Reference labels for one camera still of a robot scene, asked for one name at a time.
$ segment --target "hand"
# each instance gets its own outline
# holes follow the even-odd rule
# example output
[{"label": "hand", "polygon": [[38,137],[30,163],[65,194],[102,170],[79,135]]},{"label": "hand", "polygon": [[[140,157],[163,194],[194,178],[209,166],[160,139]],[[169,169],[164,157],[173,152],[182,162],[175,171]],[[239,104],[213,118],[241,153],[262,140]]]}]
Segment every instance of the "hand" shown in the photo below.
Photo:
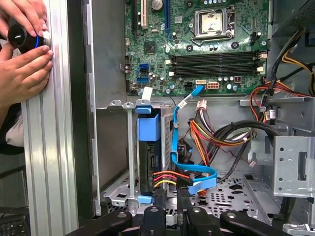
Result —
[{"label": "hand", "polygon": [[12,58],[13,49],[5,44],[0,52],[0,108],[26,101],[41,92],[49,79],[53,52],[48,46]]},{"label": "hand", "polygon": [[8,34],[9,17],[23,25],[33,37],[36,32],[43,36],[43,30],[47,30],[47,8],[43,0],[0,0],[0,10],[0,33],[4,37]]}]

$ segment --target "chip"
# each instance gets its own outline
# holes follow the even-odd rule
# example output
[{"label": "chip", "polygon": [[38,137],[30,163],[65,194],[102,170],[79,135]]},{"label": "chip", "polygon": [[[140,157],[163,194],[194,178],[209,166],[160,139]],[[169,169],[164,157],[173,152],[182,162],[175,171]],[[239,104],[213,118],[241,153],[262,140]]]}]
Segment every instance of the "chip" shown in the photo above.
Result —
[{"label": "chip", "polygon": [[156,53],[156,43],[144,42],[144,54],[154,54],[154,53]]}]

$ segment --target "blue ring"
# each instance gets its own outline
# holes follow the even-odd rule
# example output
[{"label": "blue ring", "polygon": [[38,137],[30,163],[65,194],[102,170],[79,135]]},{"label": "blue ring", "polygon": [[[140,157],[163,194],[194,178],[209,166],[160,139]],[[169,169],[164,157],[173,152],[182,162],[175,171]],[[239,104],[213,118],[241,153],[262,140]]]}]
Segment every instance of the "blue ring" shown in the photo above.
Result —
[{"label": "blue ring", "polygon": [[36,41],[35,48],[38,48],[38,45],[39,45],[39,37],[38,37],[38,35],[36,35],[36,39],[37,39],[37,41]]}]

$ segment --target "pcie slot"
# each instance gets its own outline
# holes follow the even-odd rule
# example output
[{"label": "pcie slot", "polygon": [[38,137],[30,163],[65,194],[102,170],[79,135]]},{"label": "pcie slot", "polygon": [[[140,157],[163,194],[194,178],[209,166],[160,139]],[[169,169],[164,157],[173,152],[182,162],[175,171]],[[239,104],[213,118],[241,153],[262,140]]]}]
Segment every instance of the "pcie slot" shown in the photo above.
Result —
[{"label": "pcie slot", "polygon": [[165,32],[167,34],[168,39],[171,39],[171,2],[170,0],[164,1],[164,17],[165,17]]},{"label": "pcie slot", "polygon": [[172,62],[175,65],[202,65],[211,63],[231,63],[253,61],[256,53],[225,53],[193,56],[174,56]]},{"label": "pcie slot", "polygon": [[148,17],[148,0],[141,0],[141,27],[147,29],[149,27]]},{"label": "pcie slot", "polygon": [[256,65],[208,65],[199,67],[179,67],[174,68],[174,76],[196,77],[196,76],[229,76],[229,75],[248,75],[255,73]]},{"label": "pcie slot", "polygon": [[131,30],[134,36],[134,40],[137,40],[138,37],[138,13],[137,13],[137,0],[131,0]]}]

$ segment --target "finger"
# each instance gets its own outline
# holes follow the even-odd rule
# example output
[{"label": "finger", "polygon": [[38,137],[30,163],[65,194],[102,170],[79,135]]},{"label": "finger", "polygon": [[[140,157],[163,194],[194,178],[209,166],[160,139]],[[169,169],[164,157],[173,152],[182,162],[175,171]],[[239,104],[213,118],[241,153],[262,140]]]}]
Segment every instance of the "finger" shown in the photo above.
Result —
[{"label": "finger", "polygon": [[35,60],[36,58],[45,55],[48,53],[49,47],[48,46],[41,46],[39,48],[30,50],[27,53],[22,54],[21,56],[13,58],[11,61],[15,68],[21,68],[27,64],[29,64],[31,61]]},{"label": "finger", "polygon": [[48,80],[49,80],[49,74],[37,85],[29,88],[30,98],[40,93],[46,87]]},{"label": "finger", "polygon": [[9,31],[9,26],[7,24],[7,22],[0,17],[0,33],[7,38],[8,36],[8,31]]},{"label": "finger", "polygon": [[12,0],[12,1],[19,7],[19,9],[22,12],[25,13],[27,19],[34,26],[34,29],[36,30],[37,34],[42,37],[43,27],[42,27],[42,24],[40,23],[39,17],[34,7],[27,1],[21,1],[21,0]]},{"label": "finger", "polygon": [[53,53],[52,51],[49,51],[47,54],[34,59],[29,64],[18,69],[18,73],[23,74],[23,76],[25,77],[30,76],[31,74],[43,68],[51,60],[52,57]]},{"label": "finger", "polygon": [[53,67],[53,63],[48,62],[42,69],[36,71],[35,73],[28,76],[23,80],[23,85],[25,85],[28,89],[39,84],[48,74],[51,68]]},{"label": "finger", "polygon": [[42,2],[39,0],[29,0],[29,3],[36,11],[39,19],[43,19],[43,8],[41,7]]},{"label": "finger", "polygon": [[22,11],[17,7],[17,5],[14,4],[14,2],[10,0],[7,0],[7,1],[0,0],[0,7],[9,16],[13,17],[18,23],[23,25],[24,28],[27,30],[27,32],[31,36],[36,37],[36,32],[34,31],[32,24],[29,22],[26,16],[22,13]]},{"label": "finger", "polygon": [[6,43],[0,51],[0,61],[10,60],[13,56],[14,48],[9,43]]},{"label": "finger", "polygon": [[47,7],[46,7],[45,3],[43,3],[41,5],[41,7],[42,7],[42,11],[43,11],[43,19],[44,19],[44,21],[47,21]]}]

